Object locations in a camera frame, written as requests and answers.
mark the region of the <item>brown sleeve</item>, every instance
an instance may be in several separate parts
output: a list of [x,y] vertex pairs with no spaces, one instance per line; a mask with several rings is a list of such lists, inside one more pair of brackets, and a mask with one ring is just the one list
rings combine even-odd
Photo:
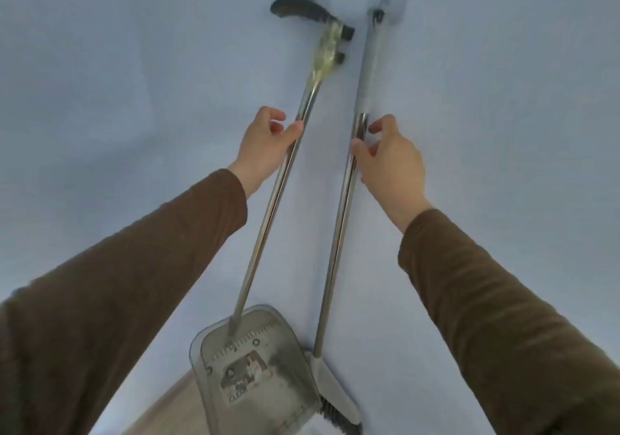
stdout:
[[409,274],[499,435],[620,433],[620,370],[438,210],[402,240]]
[[0,307],[0,433],[87,434],[246,217],[220,170],[14,292]]

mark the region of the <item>light blue wall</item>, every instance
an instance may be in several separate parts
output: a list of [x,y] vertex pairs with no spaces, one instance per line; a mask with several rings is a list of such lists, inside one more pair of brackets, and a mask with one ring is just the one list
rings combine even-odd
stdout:
[[[233,158],[262,104],[292,116],[317,29],[272,0],[0,0],[0,293],[44,273]],[[367,0],[324,85],[257,274],[314,337]],[[408,0],[376,114],[428,165],[431,201],[620,361],[617,0]],[[271,185],[95,429],[118,433],[232,310]],[[491,433],[398,269],[399,235],[360,186],[326,341],[372,433]]]

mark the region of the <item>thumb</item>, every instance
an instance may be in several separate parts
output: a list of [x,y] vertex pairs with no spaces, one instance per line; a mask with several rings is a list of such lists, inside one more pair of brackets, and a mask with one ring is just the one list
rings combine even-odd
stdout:
[[368,146],[366,146],[364,141],[359,138],[355,138],[351,141],[351,152],[353,153],[353,156],[355,156],[355,160],[357,161],[357,165],[359,166],[361,173],[364,174],[373,160],[373,157],[370,156],[370,151],[368,151]]
[[294,141],[297,141],[301,134],[304,132],[304,122],[297,120],[291,123],[286,130],[284,130],[279,137],[282,143],[289,147]]

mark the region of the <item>white handle grip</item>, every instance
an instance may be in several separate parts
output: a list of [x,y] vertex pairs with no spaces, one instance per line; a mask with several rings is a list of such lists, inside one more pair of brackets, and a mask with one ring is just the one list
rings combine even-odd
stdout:
[[375,74],[379,66],[381,47],[386,38],[387,26],[388,19],[383,9],[371,10],[364,58],[361,63],[360,82],[357,86],[357,97],[355,98],[356,113],[370,113]]

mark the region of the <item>hand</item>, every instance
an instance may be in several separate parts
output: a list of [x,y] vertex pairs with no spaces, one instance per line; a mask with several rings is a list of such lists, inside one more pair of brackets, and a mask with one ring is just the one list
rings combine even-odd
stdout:
[[385,115],[368,129],[373,134],[381,132],[381,140],[372,146],[359,139],[351,143],[361,179],[404,233],[417,215],[432,208],[424,196],[422,154],[400,134],[393,115]]
[[245,131],[239,155],[228,170],[241,182],[246,198],[258,190],[263,181],[282,164],[287,149],[304,130],[301,121],[292,123],[284,130],[278,123],[284,120],[286,115],[281,110],[261,107]]

